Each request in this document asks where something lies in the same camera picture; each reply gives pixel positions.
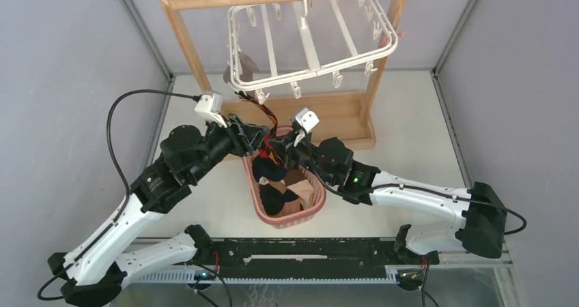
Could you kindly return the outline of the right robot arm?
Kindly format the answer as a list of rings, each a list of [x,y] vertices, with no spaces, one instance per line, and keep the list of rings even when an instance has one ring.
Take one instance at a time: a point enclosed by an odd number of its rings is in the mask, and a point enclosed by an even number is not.
[[[327,191],[351,204],[403,207],[437,216],[431,224],[400,226],[394,248],[402,263],[457,247],[488,259],[503,253],[508,211],[489,184],[476,181],[470,188],[452,188],[404,179],[356,161],[336,137],[314,145],[308,137],[286,134],[268,139],[268,145],[286,165],[307,169]]]

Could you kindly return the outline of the pink plastic basket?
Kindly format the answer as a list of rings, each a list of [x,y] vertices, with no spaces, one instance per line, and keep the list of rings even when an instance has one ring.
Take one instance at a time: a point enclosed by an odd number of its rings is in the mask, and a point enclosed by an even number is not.
[[[326,189],[316,176],[303,167],[289,171],[290,184],[284,180],[257,181],[254,154],[242,159],[249,184],[251,202],[257,217],[277,229],[297,225],[314,217],[326,202]]]

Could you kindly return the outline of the black mounting rail base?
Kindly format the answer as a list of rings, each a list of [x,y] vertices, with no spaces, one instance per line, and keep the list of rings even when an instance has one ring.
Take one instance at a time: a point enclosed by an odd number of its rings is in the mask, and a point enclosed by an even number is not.
[[[227,284],[396,284],[424,257],[390,237],[215,238],[206,267]]]

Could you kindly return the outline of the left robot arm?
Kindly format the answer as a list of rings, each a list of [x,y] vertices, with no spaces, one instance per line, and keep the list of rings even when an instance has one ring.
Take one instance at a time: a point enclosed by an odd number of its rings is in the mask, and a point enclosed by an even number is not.
[[[209,123],[174,128],[160,144],[160,156],[130,185],[113,214],[71,252],[48,258],[54,278],[64,281],[61,296],[73,306],[104,306],[135,280],[176,263],[207,263],[213,242],[202,226],[153,246],[129,251],[151,224],[168,214],[228,155],[254,154],[270,133],[266,126],[244,123],[230,114],[225,125]]]

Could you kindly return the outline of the black red cuff sock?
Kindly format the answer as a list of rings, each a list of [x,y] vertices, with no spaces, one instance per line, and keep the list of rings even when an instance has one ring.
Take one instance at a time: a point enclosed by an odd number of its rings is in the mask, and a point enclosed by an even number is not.
[[[281,181],[287,175],[288,169],[284,164],[276,164],[269,158],[257,156],[253,159],[251,173],[256,182],[262,178],[268,181]]]

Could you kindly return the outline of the brown patterned sock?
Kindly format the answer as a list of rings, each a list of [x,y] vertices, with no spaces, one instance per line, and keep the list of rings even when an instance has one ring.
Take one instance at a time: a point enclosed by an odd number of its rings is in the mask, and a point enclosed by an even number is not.
[[[258,149],[259,157],[272,161],[274,165],[281,165],[282,161],[278,154],[274,151],[270,144],[270,139],[275,137],[279,129],[279,121],[277,116],[265,105],[260,104],[254,96],[245,91],[237,91],[236,95],[240,101],[243,101],[244,110],[242,115],[247,120],[251,120],[257,125],[268,127],[268,133],[262,140]]]

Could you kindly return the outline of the wooden hanging rack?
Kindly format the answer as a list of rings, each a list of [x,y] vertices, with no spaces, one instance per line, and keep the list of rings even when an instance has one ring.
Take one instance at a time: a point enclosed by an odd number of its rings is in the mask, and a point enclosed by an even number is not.
[[[160,3],[200,90],[206,93],[212,87],[193,39],[182,18],[182,11],[222,7],[229,10],[234,6],[255,4],[255,12],[261,12],[259,4],[265,4],[266,8],[272,6],[275,10],[279,10],[282,3],[290,3],[292,5],[294,1],[298,0],[160,0]],[[378,0],[378,2],[397,32],[396,28],[406,0]],[[284,84],[264,88],[263,92],[267,93],[268,97],[263,104],[277,116],[280,126],[286,126],[289,123],[290,115],[304,107],[314,111],[320,119],[320,124],[313,133],[313,140],[316,143],[326,138],[337,137],[350,149],[372,149],[376,146],[376,133],[370,111],[388,57],[373,61],[377,71],[367,76],[368,83],[364,91],[347,91],[344,93],[333,91],[309,95],[303,95],[301,91],[301,98],[296,99],[291,85]],[[240,101],[239,98],[223,102],[222,110],[225,114],[235,113],[244,117],[242,115],[244,110],[243,101]]]

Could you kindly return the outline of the pink plastic clothespin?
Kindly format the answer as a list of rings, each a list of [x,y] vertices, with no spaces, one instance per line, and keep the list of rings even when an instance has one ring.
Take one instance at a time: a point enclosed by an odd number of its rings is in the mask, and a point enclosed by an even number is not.
[[[397,33],[398,38],[402,38],[404,37],[405,32],[404,31],[400,31]],[[390,41],[387,38],[387,35],[385,33],[383,33],[380,37],[380,43],[378,45],[379,48],[385,47],[386,45],[389,45]]]

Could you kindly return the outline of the brown beige striped sock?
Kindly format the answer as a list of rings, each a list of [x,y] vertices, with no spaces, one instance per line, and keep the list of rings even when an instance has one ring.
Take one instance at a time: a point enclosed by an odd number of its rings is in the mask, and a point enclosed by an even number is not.
[[[280,191],[284,189],[289,189],[299,196],[298,200],[293,201],[291,203],[286,203],[285,207],[279,214],[271,217],[280,218],[296,214],[304,209],[310,208],[312,205],[310,199],[314,191],[313,186],[308,181],[305,174],[300,170],[291,169],[287,172],[287,175],[283,180],[268,181],[267,184],[270,184],[271,186],[278,188]]]

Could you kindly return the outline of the plain black sock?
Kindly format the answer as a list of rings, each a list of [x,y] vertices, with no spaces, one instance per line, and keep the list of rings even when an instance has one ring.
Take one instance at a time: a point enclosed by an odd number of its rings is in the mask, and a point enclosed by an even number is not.
[[[280,191],[270,184],[259,186],[259,197],[264,211],[268,216],[279,214],[286,203],[291,203],[299,199],[299,196],[293,191],[289,189]]]

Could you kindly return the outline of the white plastic clip hanger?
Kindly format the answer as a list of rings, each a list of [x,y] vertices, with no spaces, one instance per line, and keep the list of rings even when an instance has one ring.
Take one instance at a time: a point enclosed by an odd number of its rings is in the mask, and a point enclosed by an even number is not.
[[[307,67],[303,70],[297,70],[288,74],[279,74],[277,70],[277,60],[275,57],[267,8],[265,4],[259,4],[258,6],[262,13],[268,62],[270,65],[270,76],[257,80],[253,79],[251,82],[243,82],[240,80],[242,69],[238,53],[242,52],[242,49],[239,45],[240,25],[236,22],[236,14],[241,10],[246,11],[251,26],[256,27],[257,19],[254,10],[256,5],[240,5],[231,7],[228,10],[228,47],[230,56],[227,65],[231,67],[231,82],[228,83],[228,85],[230,85],[235,90],[235,92],[253,92],[258,102],[263,104],[268,97],[268,94],[263,92],[264,88],[289,84],[292,87],[294,97],[299,99],[301,98],[301,88],[298,86],[298,81],[319,77],[325,74],[331,74],[333,77],[333,85],[334,87],[338,88],[341,85],[343,79],[343,76],[340,74],[340,71],[343,69],[364,64],[366,76],[370,76],[376,72],[377,69],[374,67],[373,61],[391,55],[396,50],[399,41],[393,23],[386,16],[386,13],[378,0],[358,0],[358,4],[360,7],[365,9],[365,17],[367,22],[373,23],[373,39],[376,40],[380,38],[383,33],[385,33],[390,43],[385,47],[378,47],[366,53],[359,53],[357,51],[348,26],[346,25],[343,18],[343,14],[339,9],[338,0],[329,0],[329,2],[331,4],[332,11],[334,12],[338,24],[338,29],[343,36],[348,51],[350,52],[350,56],[348,58],[339,59],[331,63],[320,63],[313,37],[311,35],[309,21],[307,19],[311,0],[294,1],[292,6],[296,15],[298,32],[300,34],[300,39],[305,52]]]

